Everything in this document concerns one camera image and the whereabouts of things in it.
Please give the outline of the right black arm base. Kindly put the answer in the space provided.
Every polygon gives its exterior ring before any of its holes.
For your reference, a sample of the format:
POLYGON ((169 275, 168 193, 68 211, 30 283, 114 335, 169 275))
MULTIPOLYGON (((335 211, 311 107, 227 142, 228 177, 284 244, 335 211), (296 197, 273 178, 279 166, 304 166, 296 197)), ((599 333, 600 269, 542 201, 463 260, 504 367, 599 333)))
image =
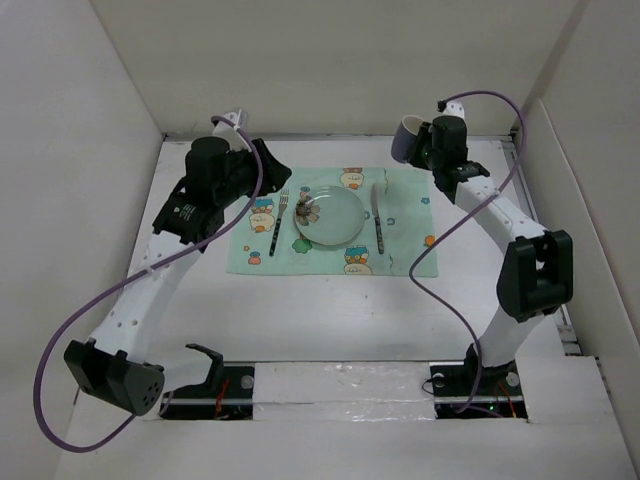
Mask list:
POLYGON ((431 395, 438 420, 527 419, 520 375, 515 362, 498 368, 464 362, 435 362, 422 390, 431 395))

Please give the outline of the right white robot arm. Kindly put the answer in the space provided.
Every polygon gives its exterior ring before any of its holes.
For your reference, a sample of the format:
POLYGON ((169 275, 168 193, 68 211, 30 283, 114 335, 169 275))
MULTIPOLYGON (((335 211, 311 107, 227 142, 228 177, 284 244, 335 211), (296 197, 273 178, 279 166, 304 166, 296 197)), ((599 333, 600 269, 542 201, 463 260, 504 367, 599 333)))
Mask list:
POLYGON ((490 172, 468 157, 464 119, 440 115, 432 121, 408 115, 392 143, 401 163, 432 173, 436 188, 484 230, 503 255, 496 285, 498 308, 473 341, 462 381, 483 394, 514 361, 529 334, 573 297, 573 242, 551 231, 504 197, 490 172))

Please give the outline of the purple ceramic mug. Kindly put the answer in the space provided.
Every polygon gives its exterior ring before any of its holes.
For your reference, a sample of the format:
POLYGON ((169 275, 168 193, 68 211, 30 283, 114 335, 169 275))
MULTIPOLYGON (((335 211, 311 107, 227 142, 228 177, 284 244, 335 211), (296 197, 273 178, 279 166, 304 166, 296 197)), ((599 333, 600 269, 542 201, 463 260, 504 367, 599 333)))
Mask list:
POLYGON ((409 160, 410 147, 415 143, 424 119, 417 115, 405 115, 393 136, 391 157, 402 164, 409 160))

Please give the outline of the steel table knife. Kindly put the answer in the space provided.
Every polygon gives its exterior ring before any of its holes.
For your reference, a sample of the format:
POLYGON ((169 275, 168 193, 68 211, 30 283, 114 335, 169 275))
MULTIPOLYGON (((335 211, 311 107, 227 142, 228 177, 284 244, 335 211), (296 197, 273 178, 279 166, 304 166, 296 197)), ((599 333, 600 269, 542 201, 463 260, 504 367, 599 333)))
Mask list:
POLYGON ((385 253, 384 239, 379 212, 377 185, 374 183, 370 191, 371 212, 375 225, 377 250, 380 255, 385 253))

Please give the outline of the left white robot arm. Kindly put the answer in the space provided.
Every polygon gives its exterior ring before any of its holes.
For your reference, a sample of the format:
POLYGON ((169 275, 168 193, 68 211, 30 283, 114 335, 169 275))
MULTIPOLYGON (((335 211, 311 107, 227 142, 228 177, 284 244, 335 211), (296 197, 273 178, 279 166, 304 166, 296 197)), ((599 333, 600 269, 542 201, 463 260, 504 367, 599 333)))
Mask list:
POLYGON ((149 360, 148 352, 179 283, 204 254, 204 240, 221 231, 226 208, 243 196, 275 193, 292 175, 262 139, 251 143, 234 151, 219 137, 192 142, 185 174, 152 224, 141 278, 122 288, 86 342, 71 341, 64 352, 85 394, 143 416, 167 392, 193 388, 208 397, 222 387, 223 357, 214 350, 191 343, 165 362, 149 360))

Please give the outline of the green cartoon print cloth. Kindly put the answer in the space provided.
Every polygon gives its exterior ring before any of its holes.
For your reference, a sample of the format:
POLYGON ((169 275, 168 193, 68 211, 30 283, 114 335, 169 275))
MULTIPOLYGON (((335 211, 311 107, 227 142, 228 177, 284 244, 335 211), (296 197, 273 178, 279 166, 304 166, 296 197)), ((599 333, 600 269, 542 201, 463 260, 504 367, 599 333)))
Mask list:
POLYGON ((273 257, 269 249, 279 195, 258 198, 234 228, 227 270, 262 276, 377 275, 405 277, 415 258, 435 239, 428 178, 410 169, 380 167, 296 168, 287 181, 289 203, 273 257), (377 250, 370 191, 377 185, 385 253, 377 250), (296 202, 309 190, 338 186, 354 193, 365 209, 360 233, 340 246, 322 246, 299 233, 296 202))

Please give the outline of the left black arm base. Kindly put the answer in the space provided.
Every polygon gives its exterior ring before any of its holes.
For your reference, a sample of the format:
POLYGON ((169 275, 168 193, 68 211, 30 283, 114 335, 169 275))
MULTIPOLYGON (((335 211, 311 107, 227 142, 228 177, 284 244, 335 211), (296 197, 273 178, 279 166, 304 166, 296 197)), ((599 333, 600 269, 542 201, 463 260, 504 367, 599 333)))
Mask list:
POLYGON ((256 369, 227 362, 191 343, 163 360, 165 385, 158 407, 164 420, 244 421, 253 418, 256 369))

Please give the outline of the green floral plate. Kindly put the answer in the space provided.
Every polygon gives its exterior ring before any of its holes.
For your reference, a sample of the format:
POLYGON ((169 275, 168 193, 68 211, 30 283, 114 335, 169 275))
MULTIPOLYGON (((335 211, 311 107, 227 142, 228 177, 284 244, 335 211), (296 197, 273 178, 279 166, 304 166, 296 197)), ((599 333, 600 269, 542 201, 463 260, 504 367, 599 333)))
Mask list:
POLYGON ((322 246, 340 246, 353 240, 365 223, 363 202, 338 186, 309 190, 294 207, 299 233, 322 246))

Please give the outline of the steel table fork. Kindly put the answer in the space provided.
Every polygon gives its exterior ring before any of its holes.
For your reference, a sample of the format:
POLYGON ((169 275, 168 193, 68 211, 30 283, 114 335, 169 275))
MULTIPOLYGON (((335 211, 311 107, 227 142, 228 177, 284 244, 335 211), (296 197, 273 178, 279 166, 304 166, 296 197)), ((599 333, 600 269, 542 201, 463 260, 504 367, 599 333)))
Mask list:
POLYGON ((272 240, 271 240, 270 249, 269 249, 270 257, 273 257, 275 254, 277 241, 278 241, 278 237, 281 229, 282 218, 287 209, 288 203, 289 203, 289 189, 283 188, 280 192, 275 228, 273 231, 272 240))

